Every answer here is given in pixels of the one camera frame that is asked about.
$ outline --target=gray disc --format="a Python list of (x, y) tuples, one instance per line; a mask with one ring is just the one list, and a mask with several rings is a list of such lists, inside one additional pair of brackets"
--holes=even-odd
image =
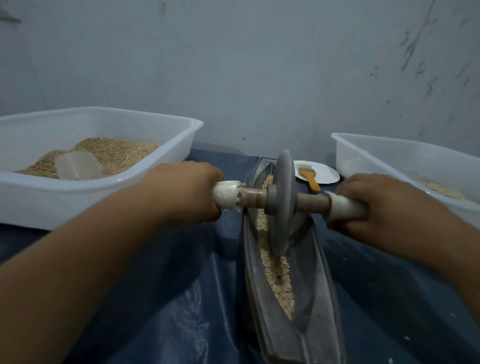
[(273, 253), (281, 256), (288, 249), (290, 226), (297, 203), (295, 166), (288, 149), (278, 156), (273, 174), (273, 185), (269, 186), (268, 194), (271, 195), (268, 208), (268, 240)]

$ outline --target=white plate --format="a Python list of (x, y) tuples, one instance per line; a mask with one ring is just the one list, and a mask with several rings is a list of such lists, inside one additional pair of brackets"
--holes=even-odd
[(295, 165), (295, 177), (300, 178), (301, 180), (306, 181), (307, 179), (299, 175), (297, 165), (299, 164), (309, 164), (312, 166), (312, 169), (317, 173), (315, 180), (318, 184), (331, 184), (335, 183), (340, 179), (338, 172), (322, 163), (309, 162), (307, 160), (294, 160), (293, 164)]

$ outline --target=blue plastic sheet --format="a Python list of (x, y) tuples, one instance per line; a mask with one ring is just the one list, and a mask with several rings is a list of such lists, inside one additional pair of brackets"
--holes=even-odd
[[(191, 159), (244, 182), (258, 161), (200, 150)], [(480, 331), (448, 282), (314, 220), (350, 363), (480, 363)], [(0, 262), (44, 234), (0, 224)], [(243, 285), (241, 214), (166, 229), (133, 259), (65, 362), (262, 363)]]

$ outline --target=white plastic tub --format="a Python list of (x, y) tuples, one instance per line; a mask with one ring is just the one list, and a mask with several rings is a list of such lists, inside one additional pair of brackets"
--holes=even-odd
[(403, 139), (333, 133), (336, 168), (344, 177), (383, 173), (409, 182), (480, 227), (480, 205), (437, 194), (412, 179), (411, 172), (451, 187), (480, 204), (480, 158), (441, 146)]
[[(0, 222), (51, 230), (112, 192), (141, 179), (158, 163), (181, 161), (199, 120), (110, 108), (76, 108), (0, 117)], [(53, 149), (88, 137), (161, 144), (129, 170), (92, 181), (14, 173)]]

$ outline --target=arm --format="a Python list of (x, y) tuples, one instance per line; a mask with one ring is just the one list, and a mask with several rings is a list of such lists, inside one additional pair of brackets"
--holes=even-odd
[(336, 193), (366, 202), (367, 220), (333, 228), (390, 254), (428, 265), (451, 280), (480, 320), (480, 230), (409, 183), (358, 174)]
[(162, 226), (215, 220), (207, 163), (161, 164), (0, 266), (3, 363), (61, 363), (133, 255)]

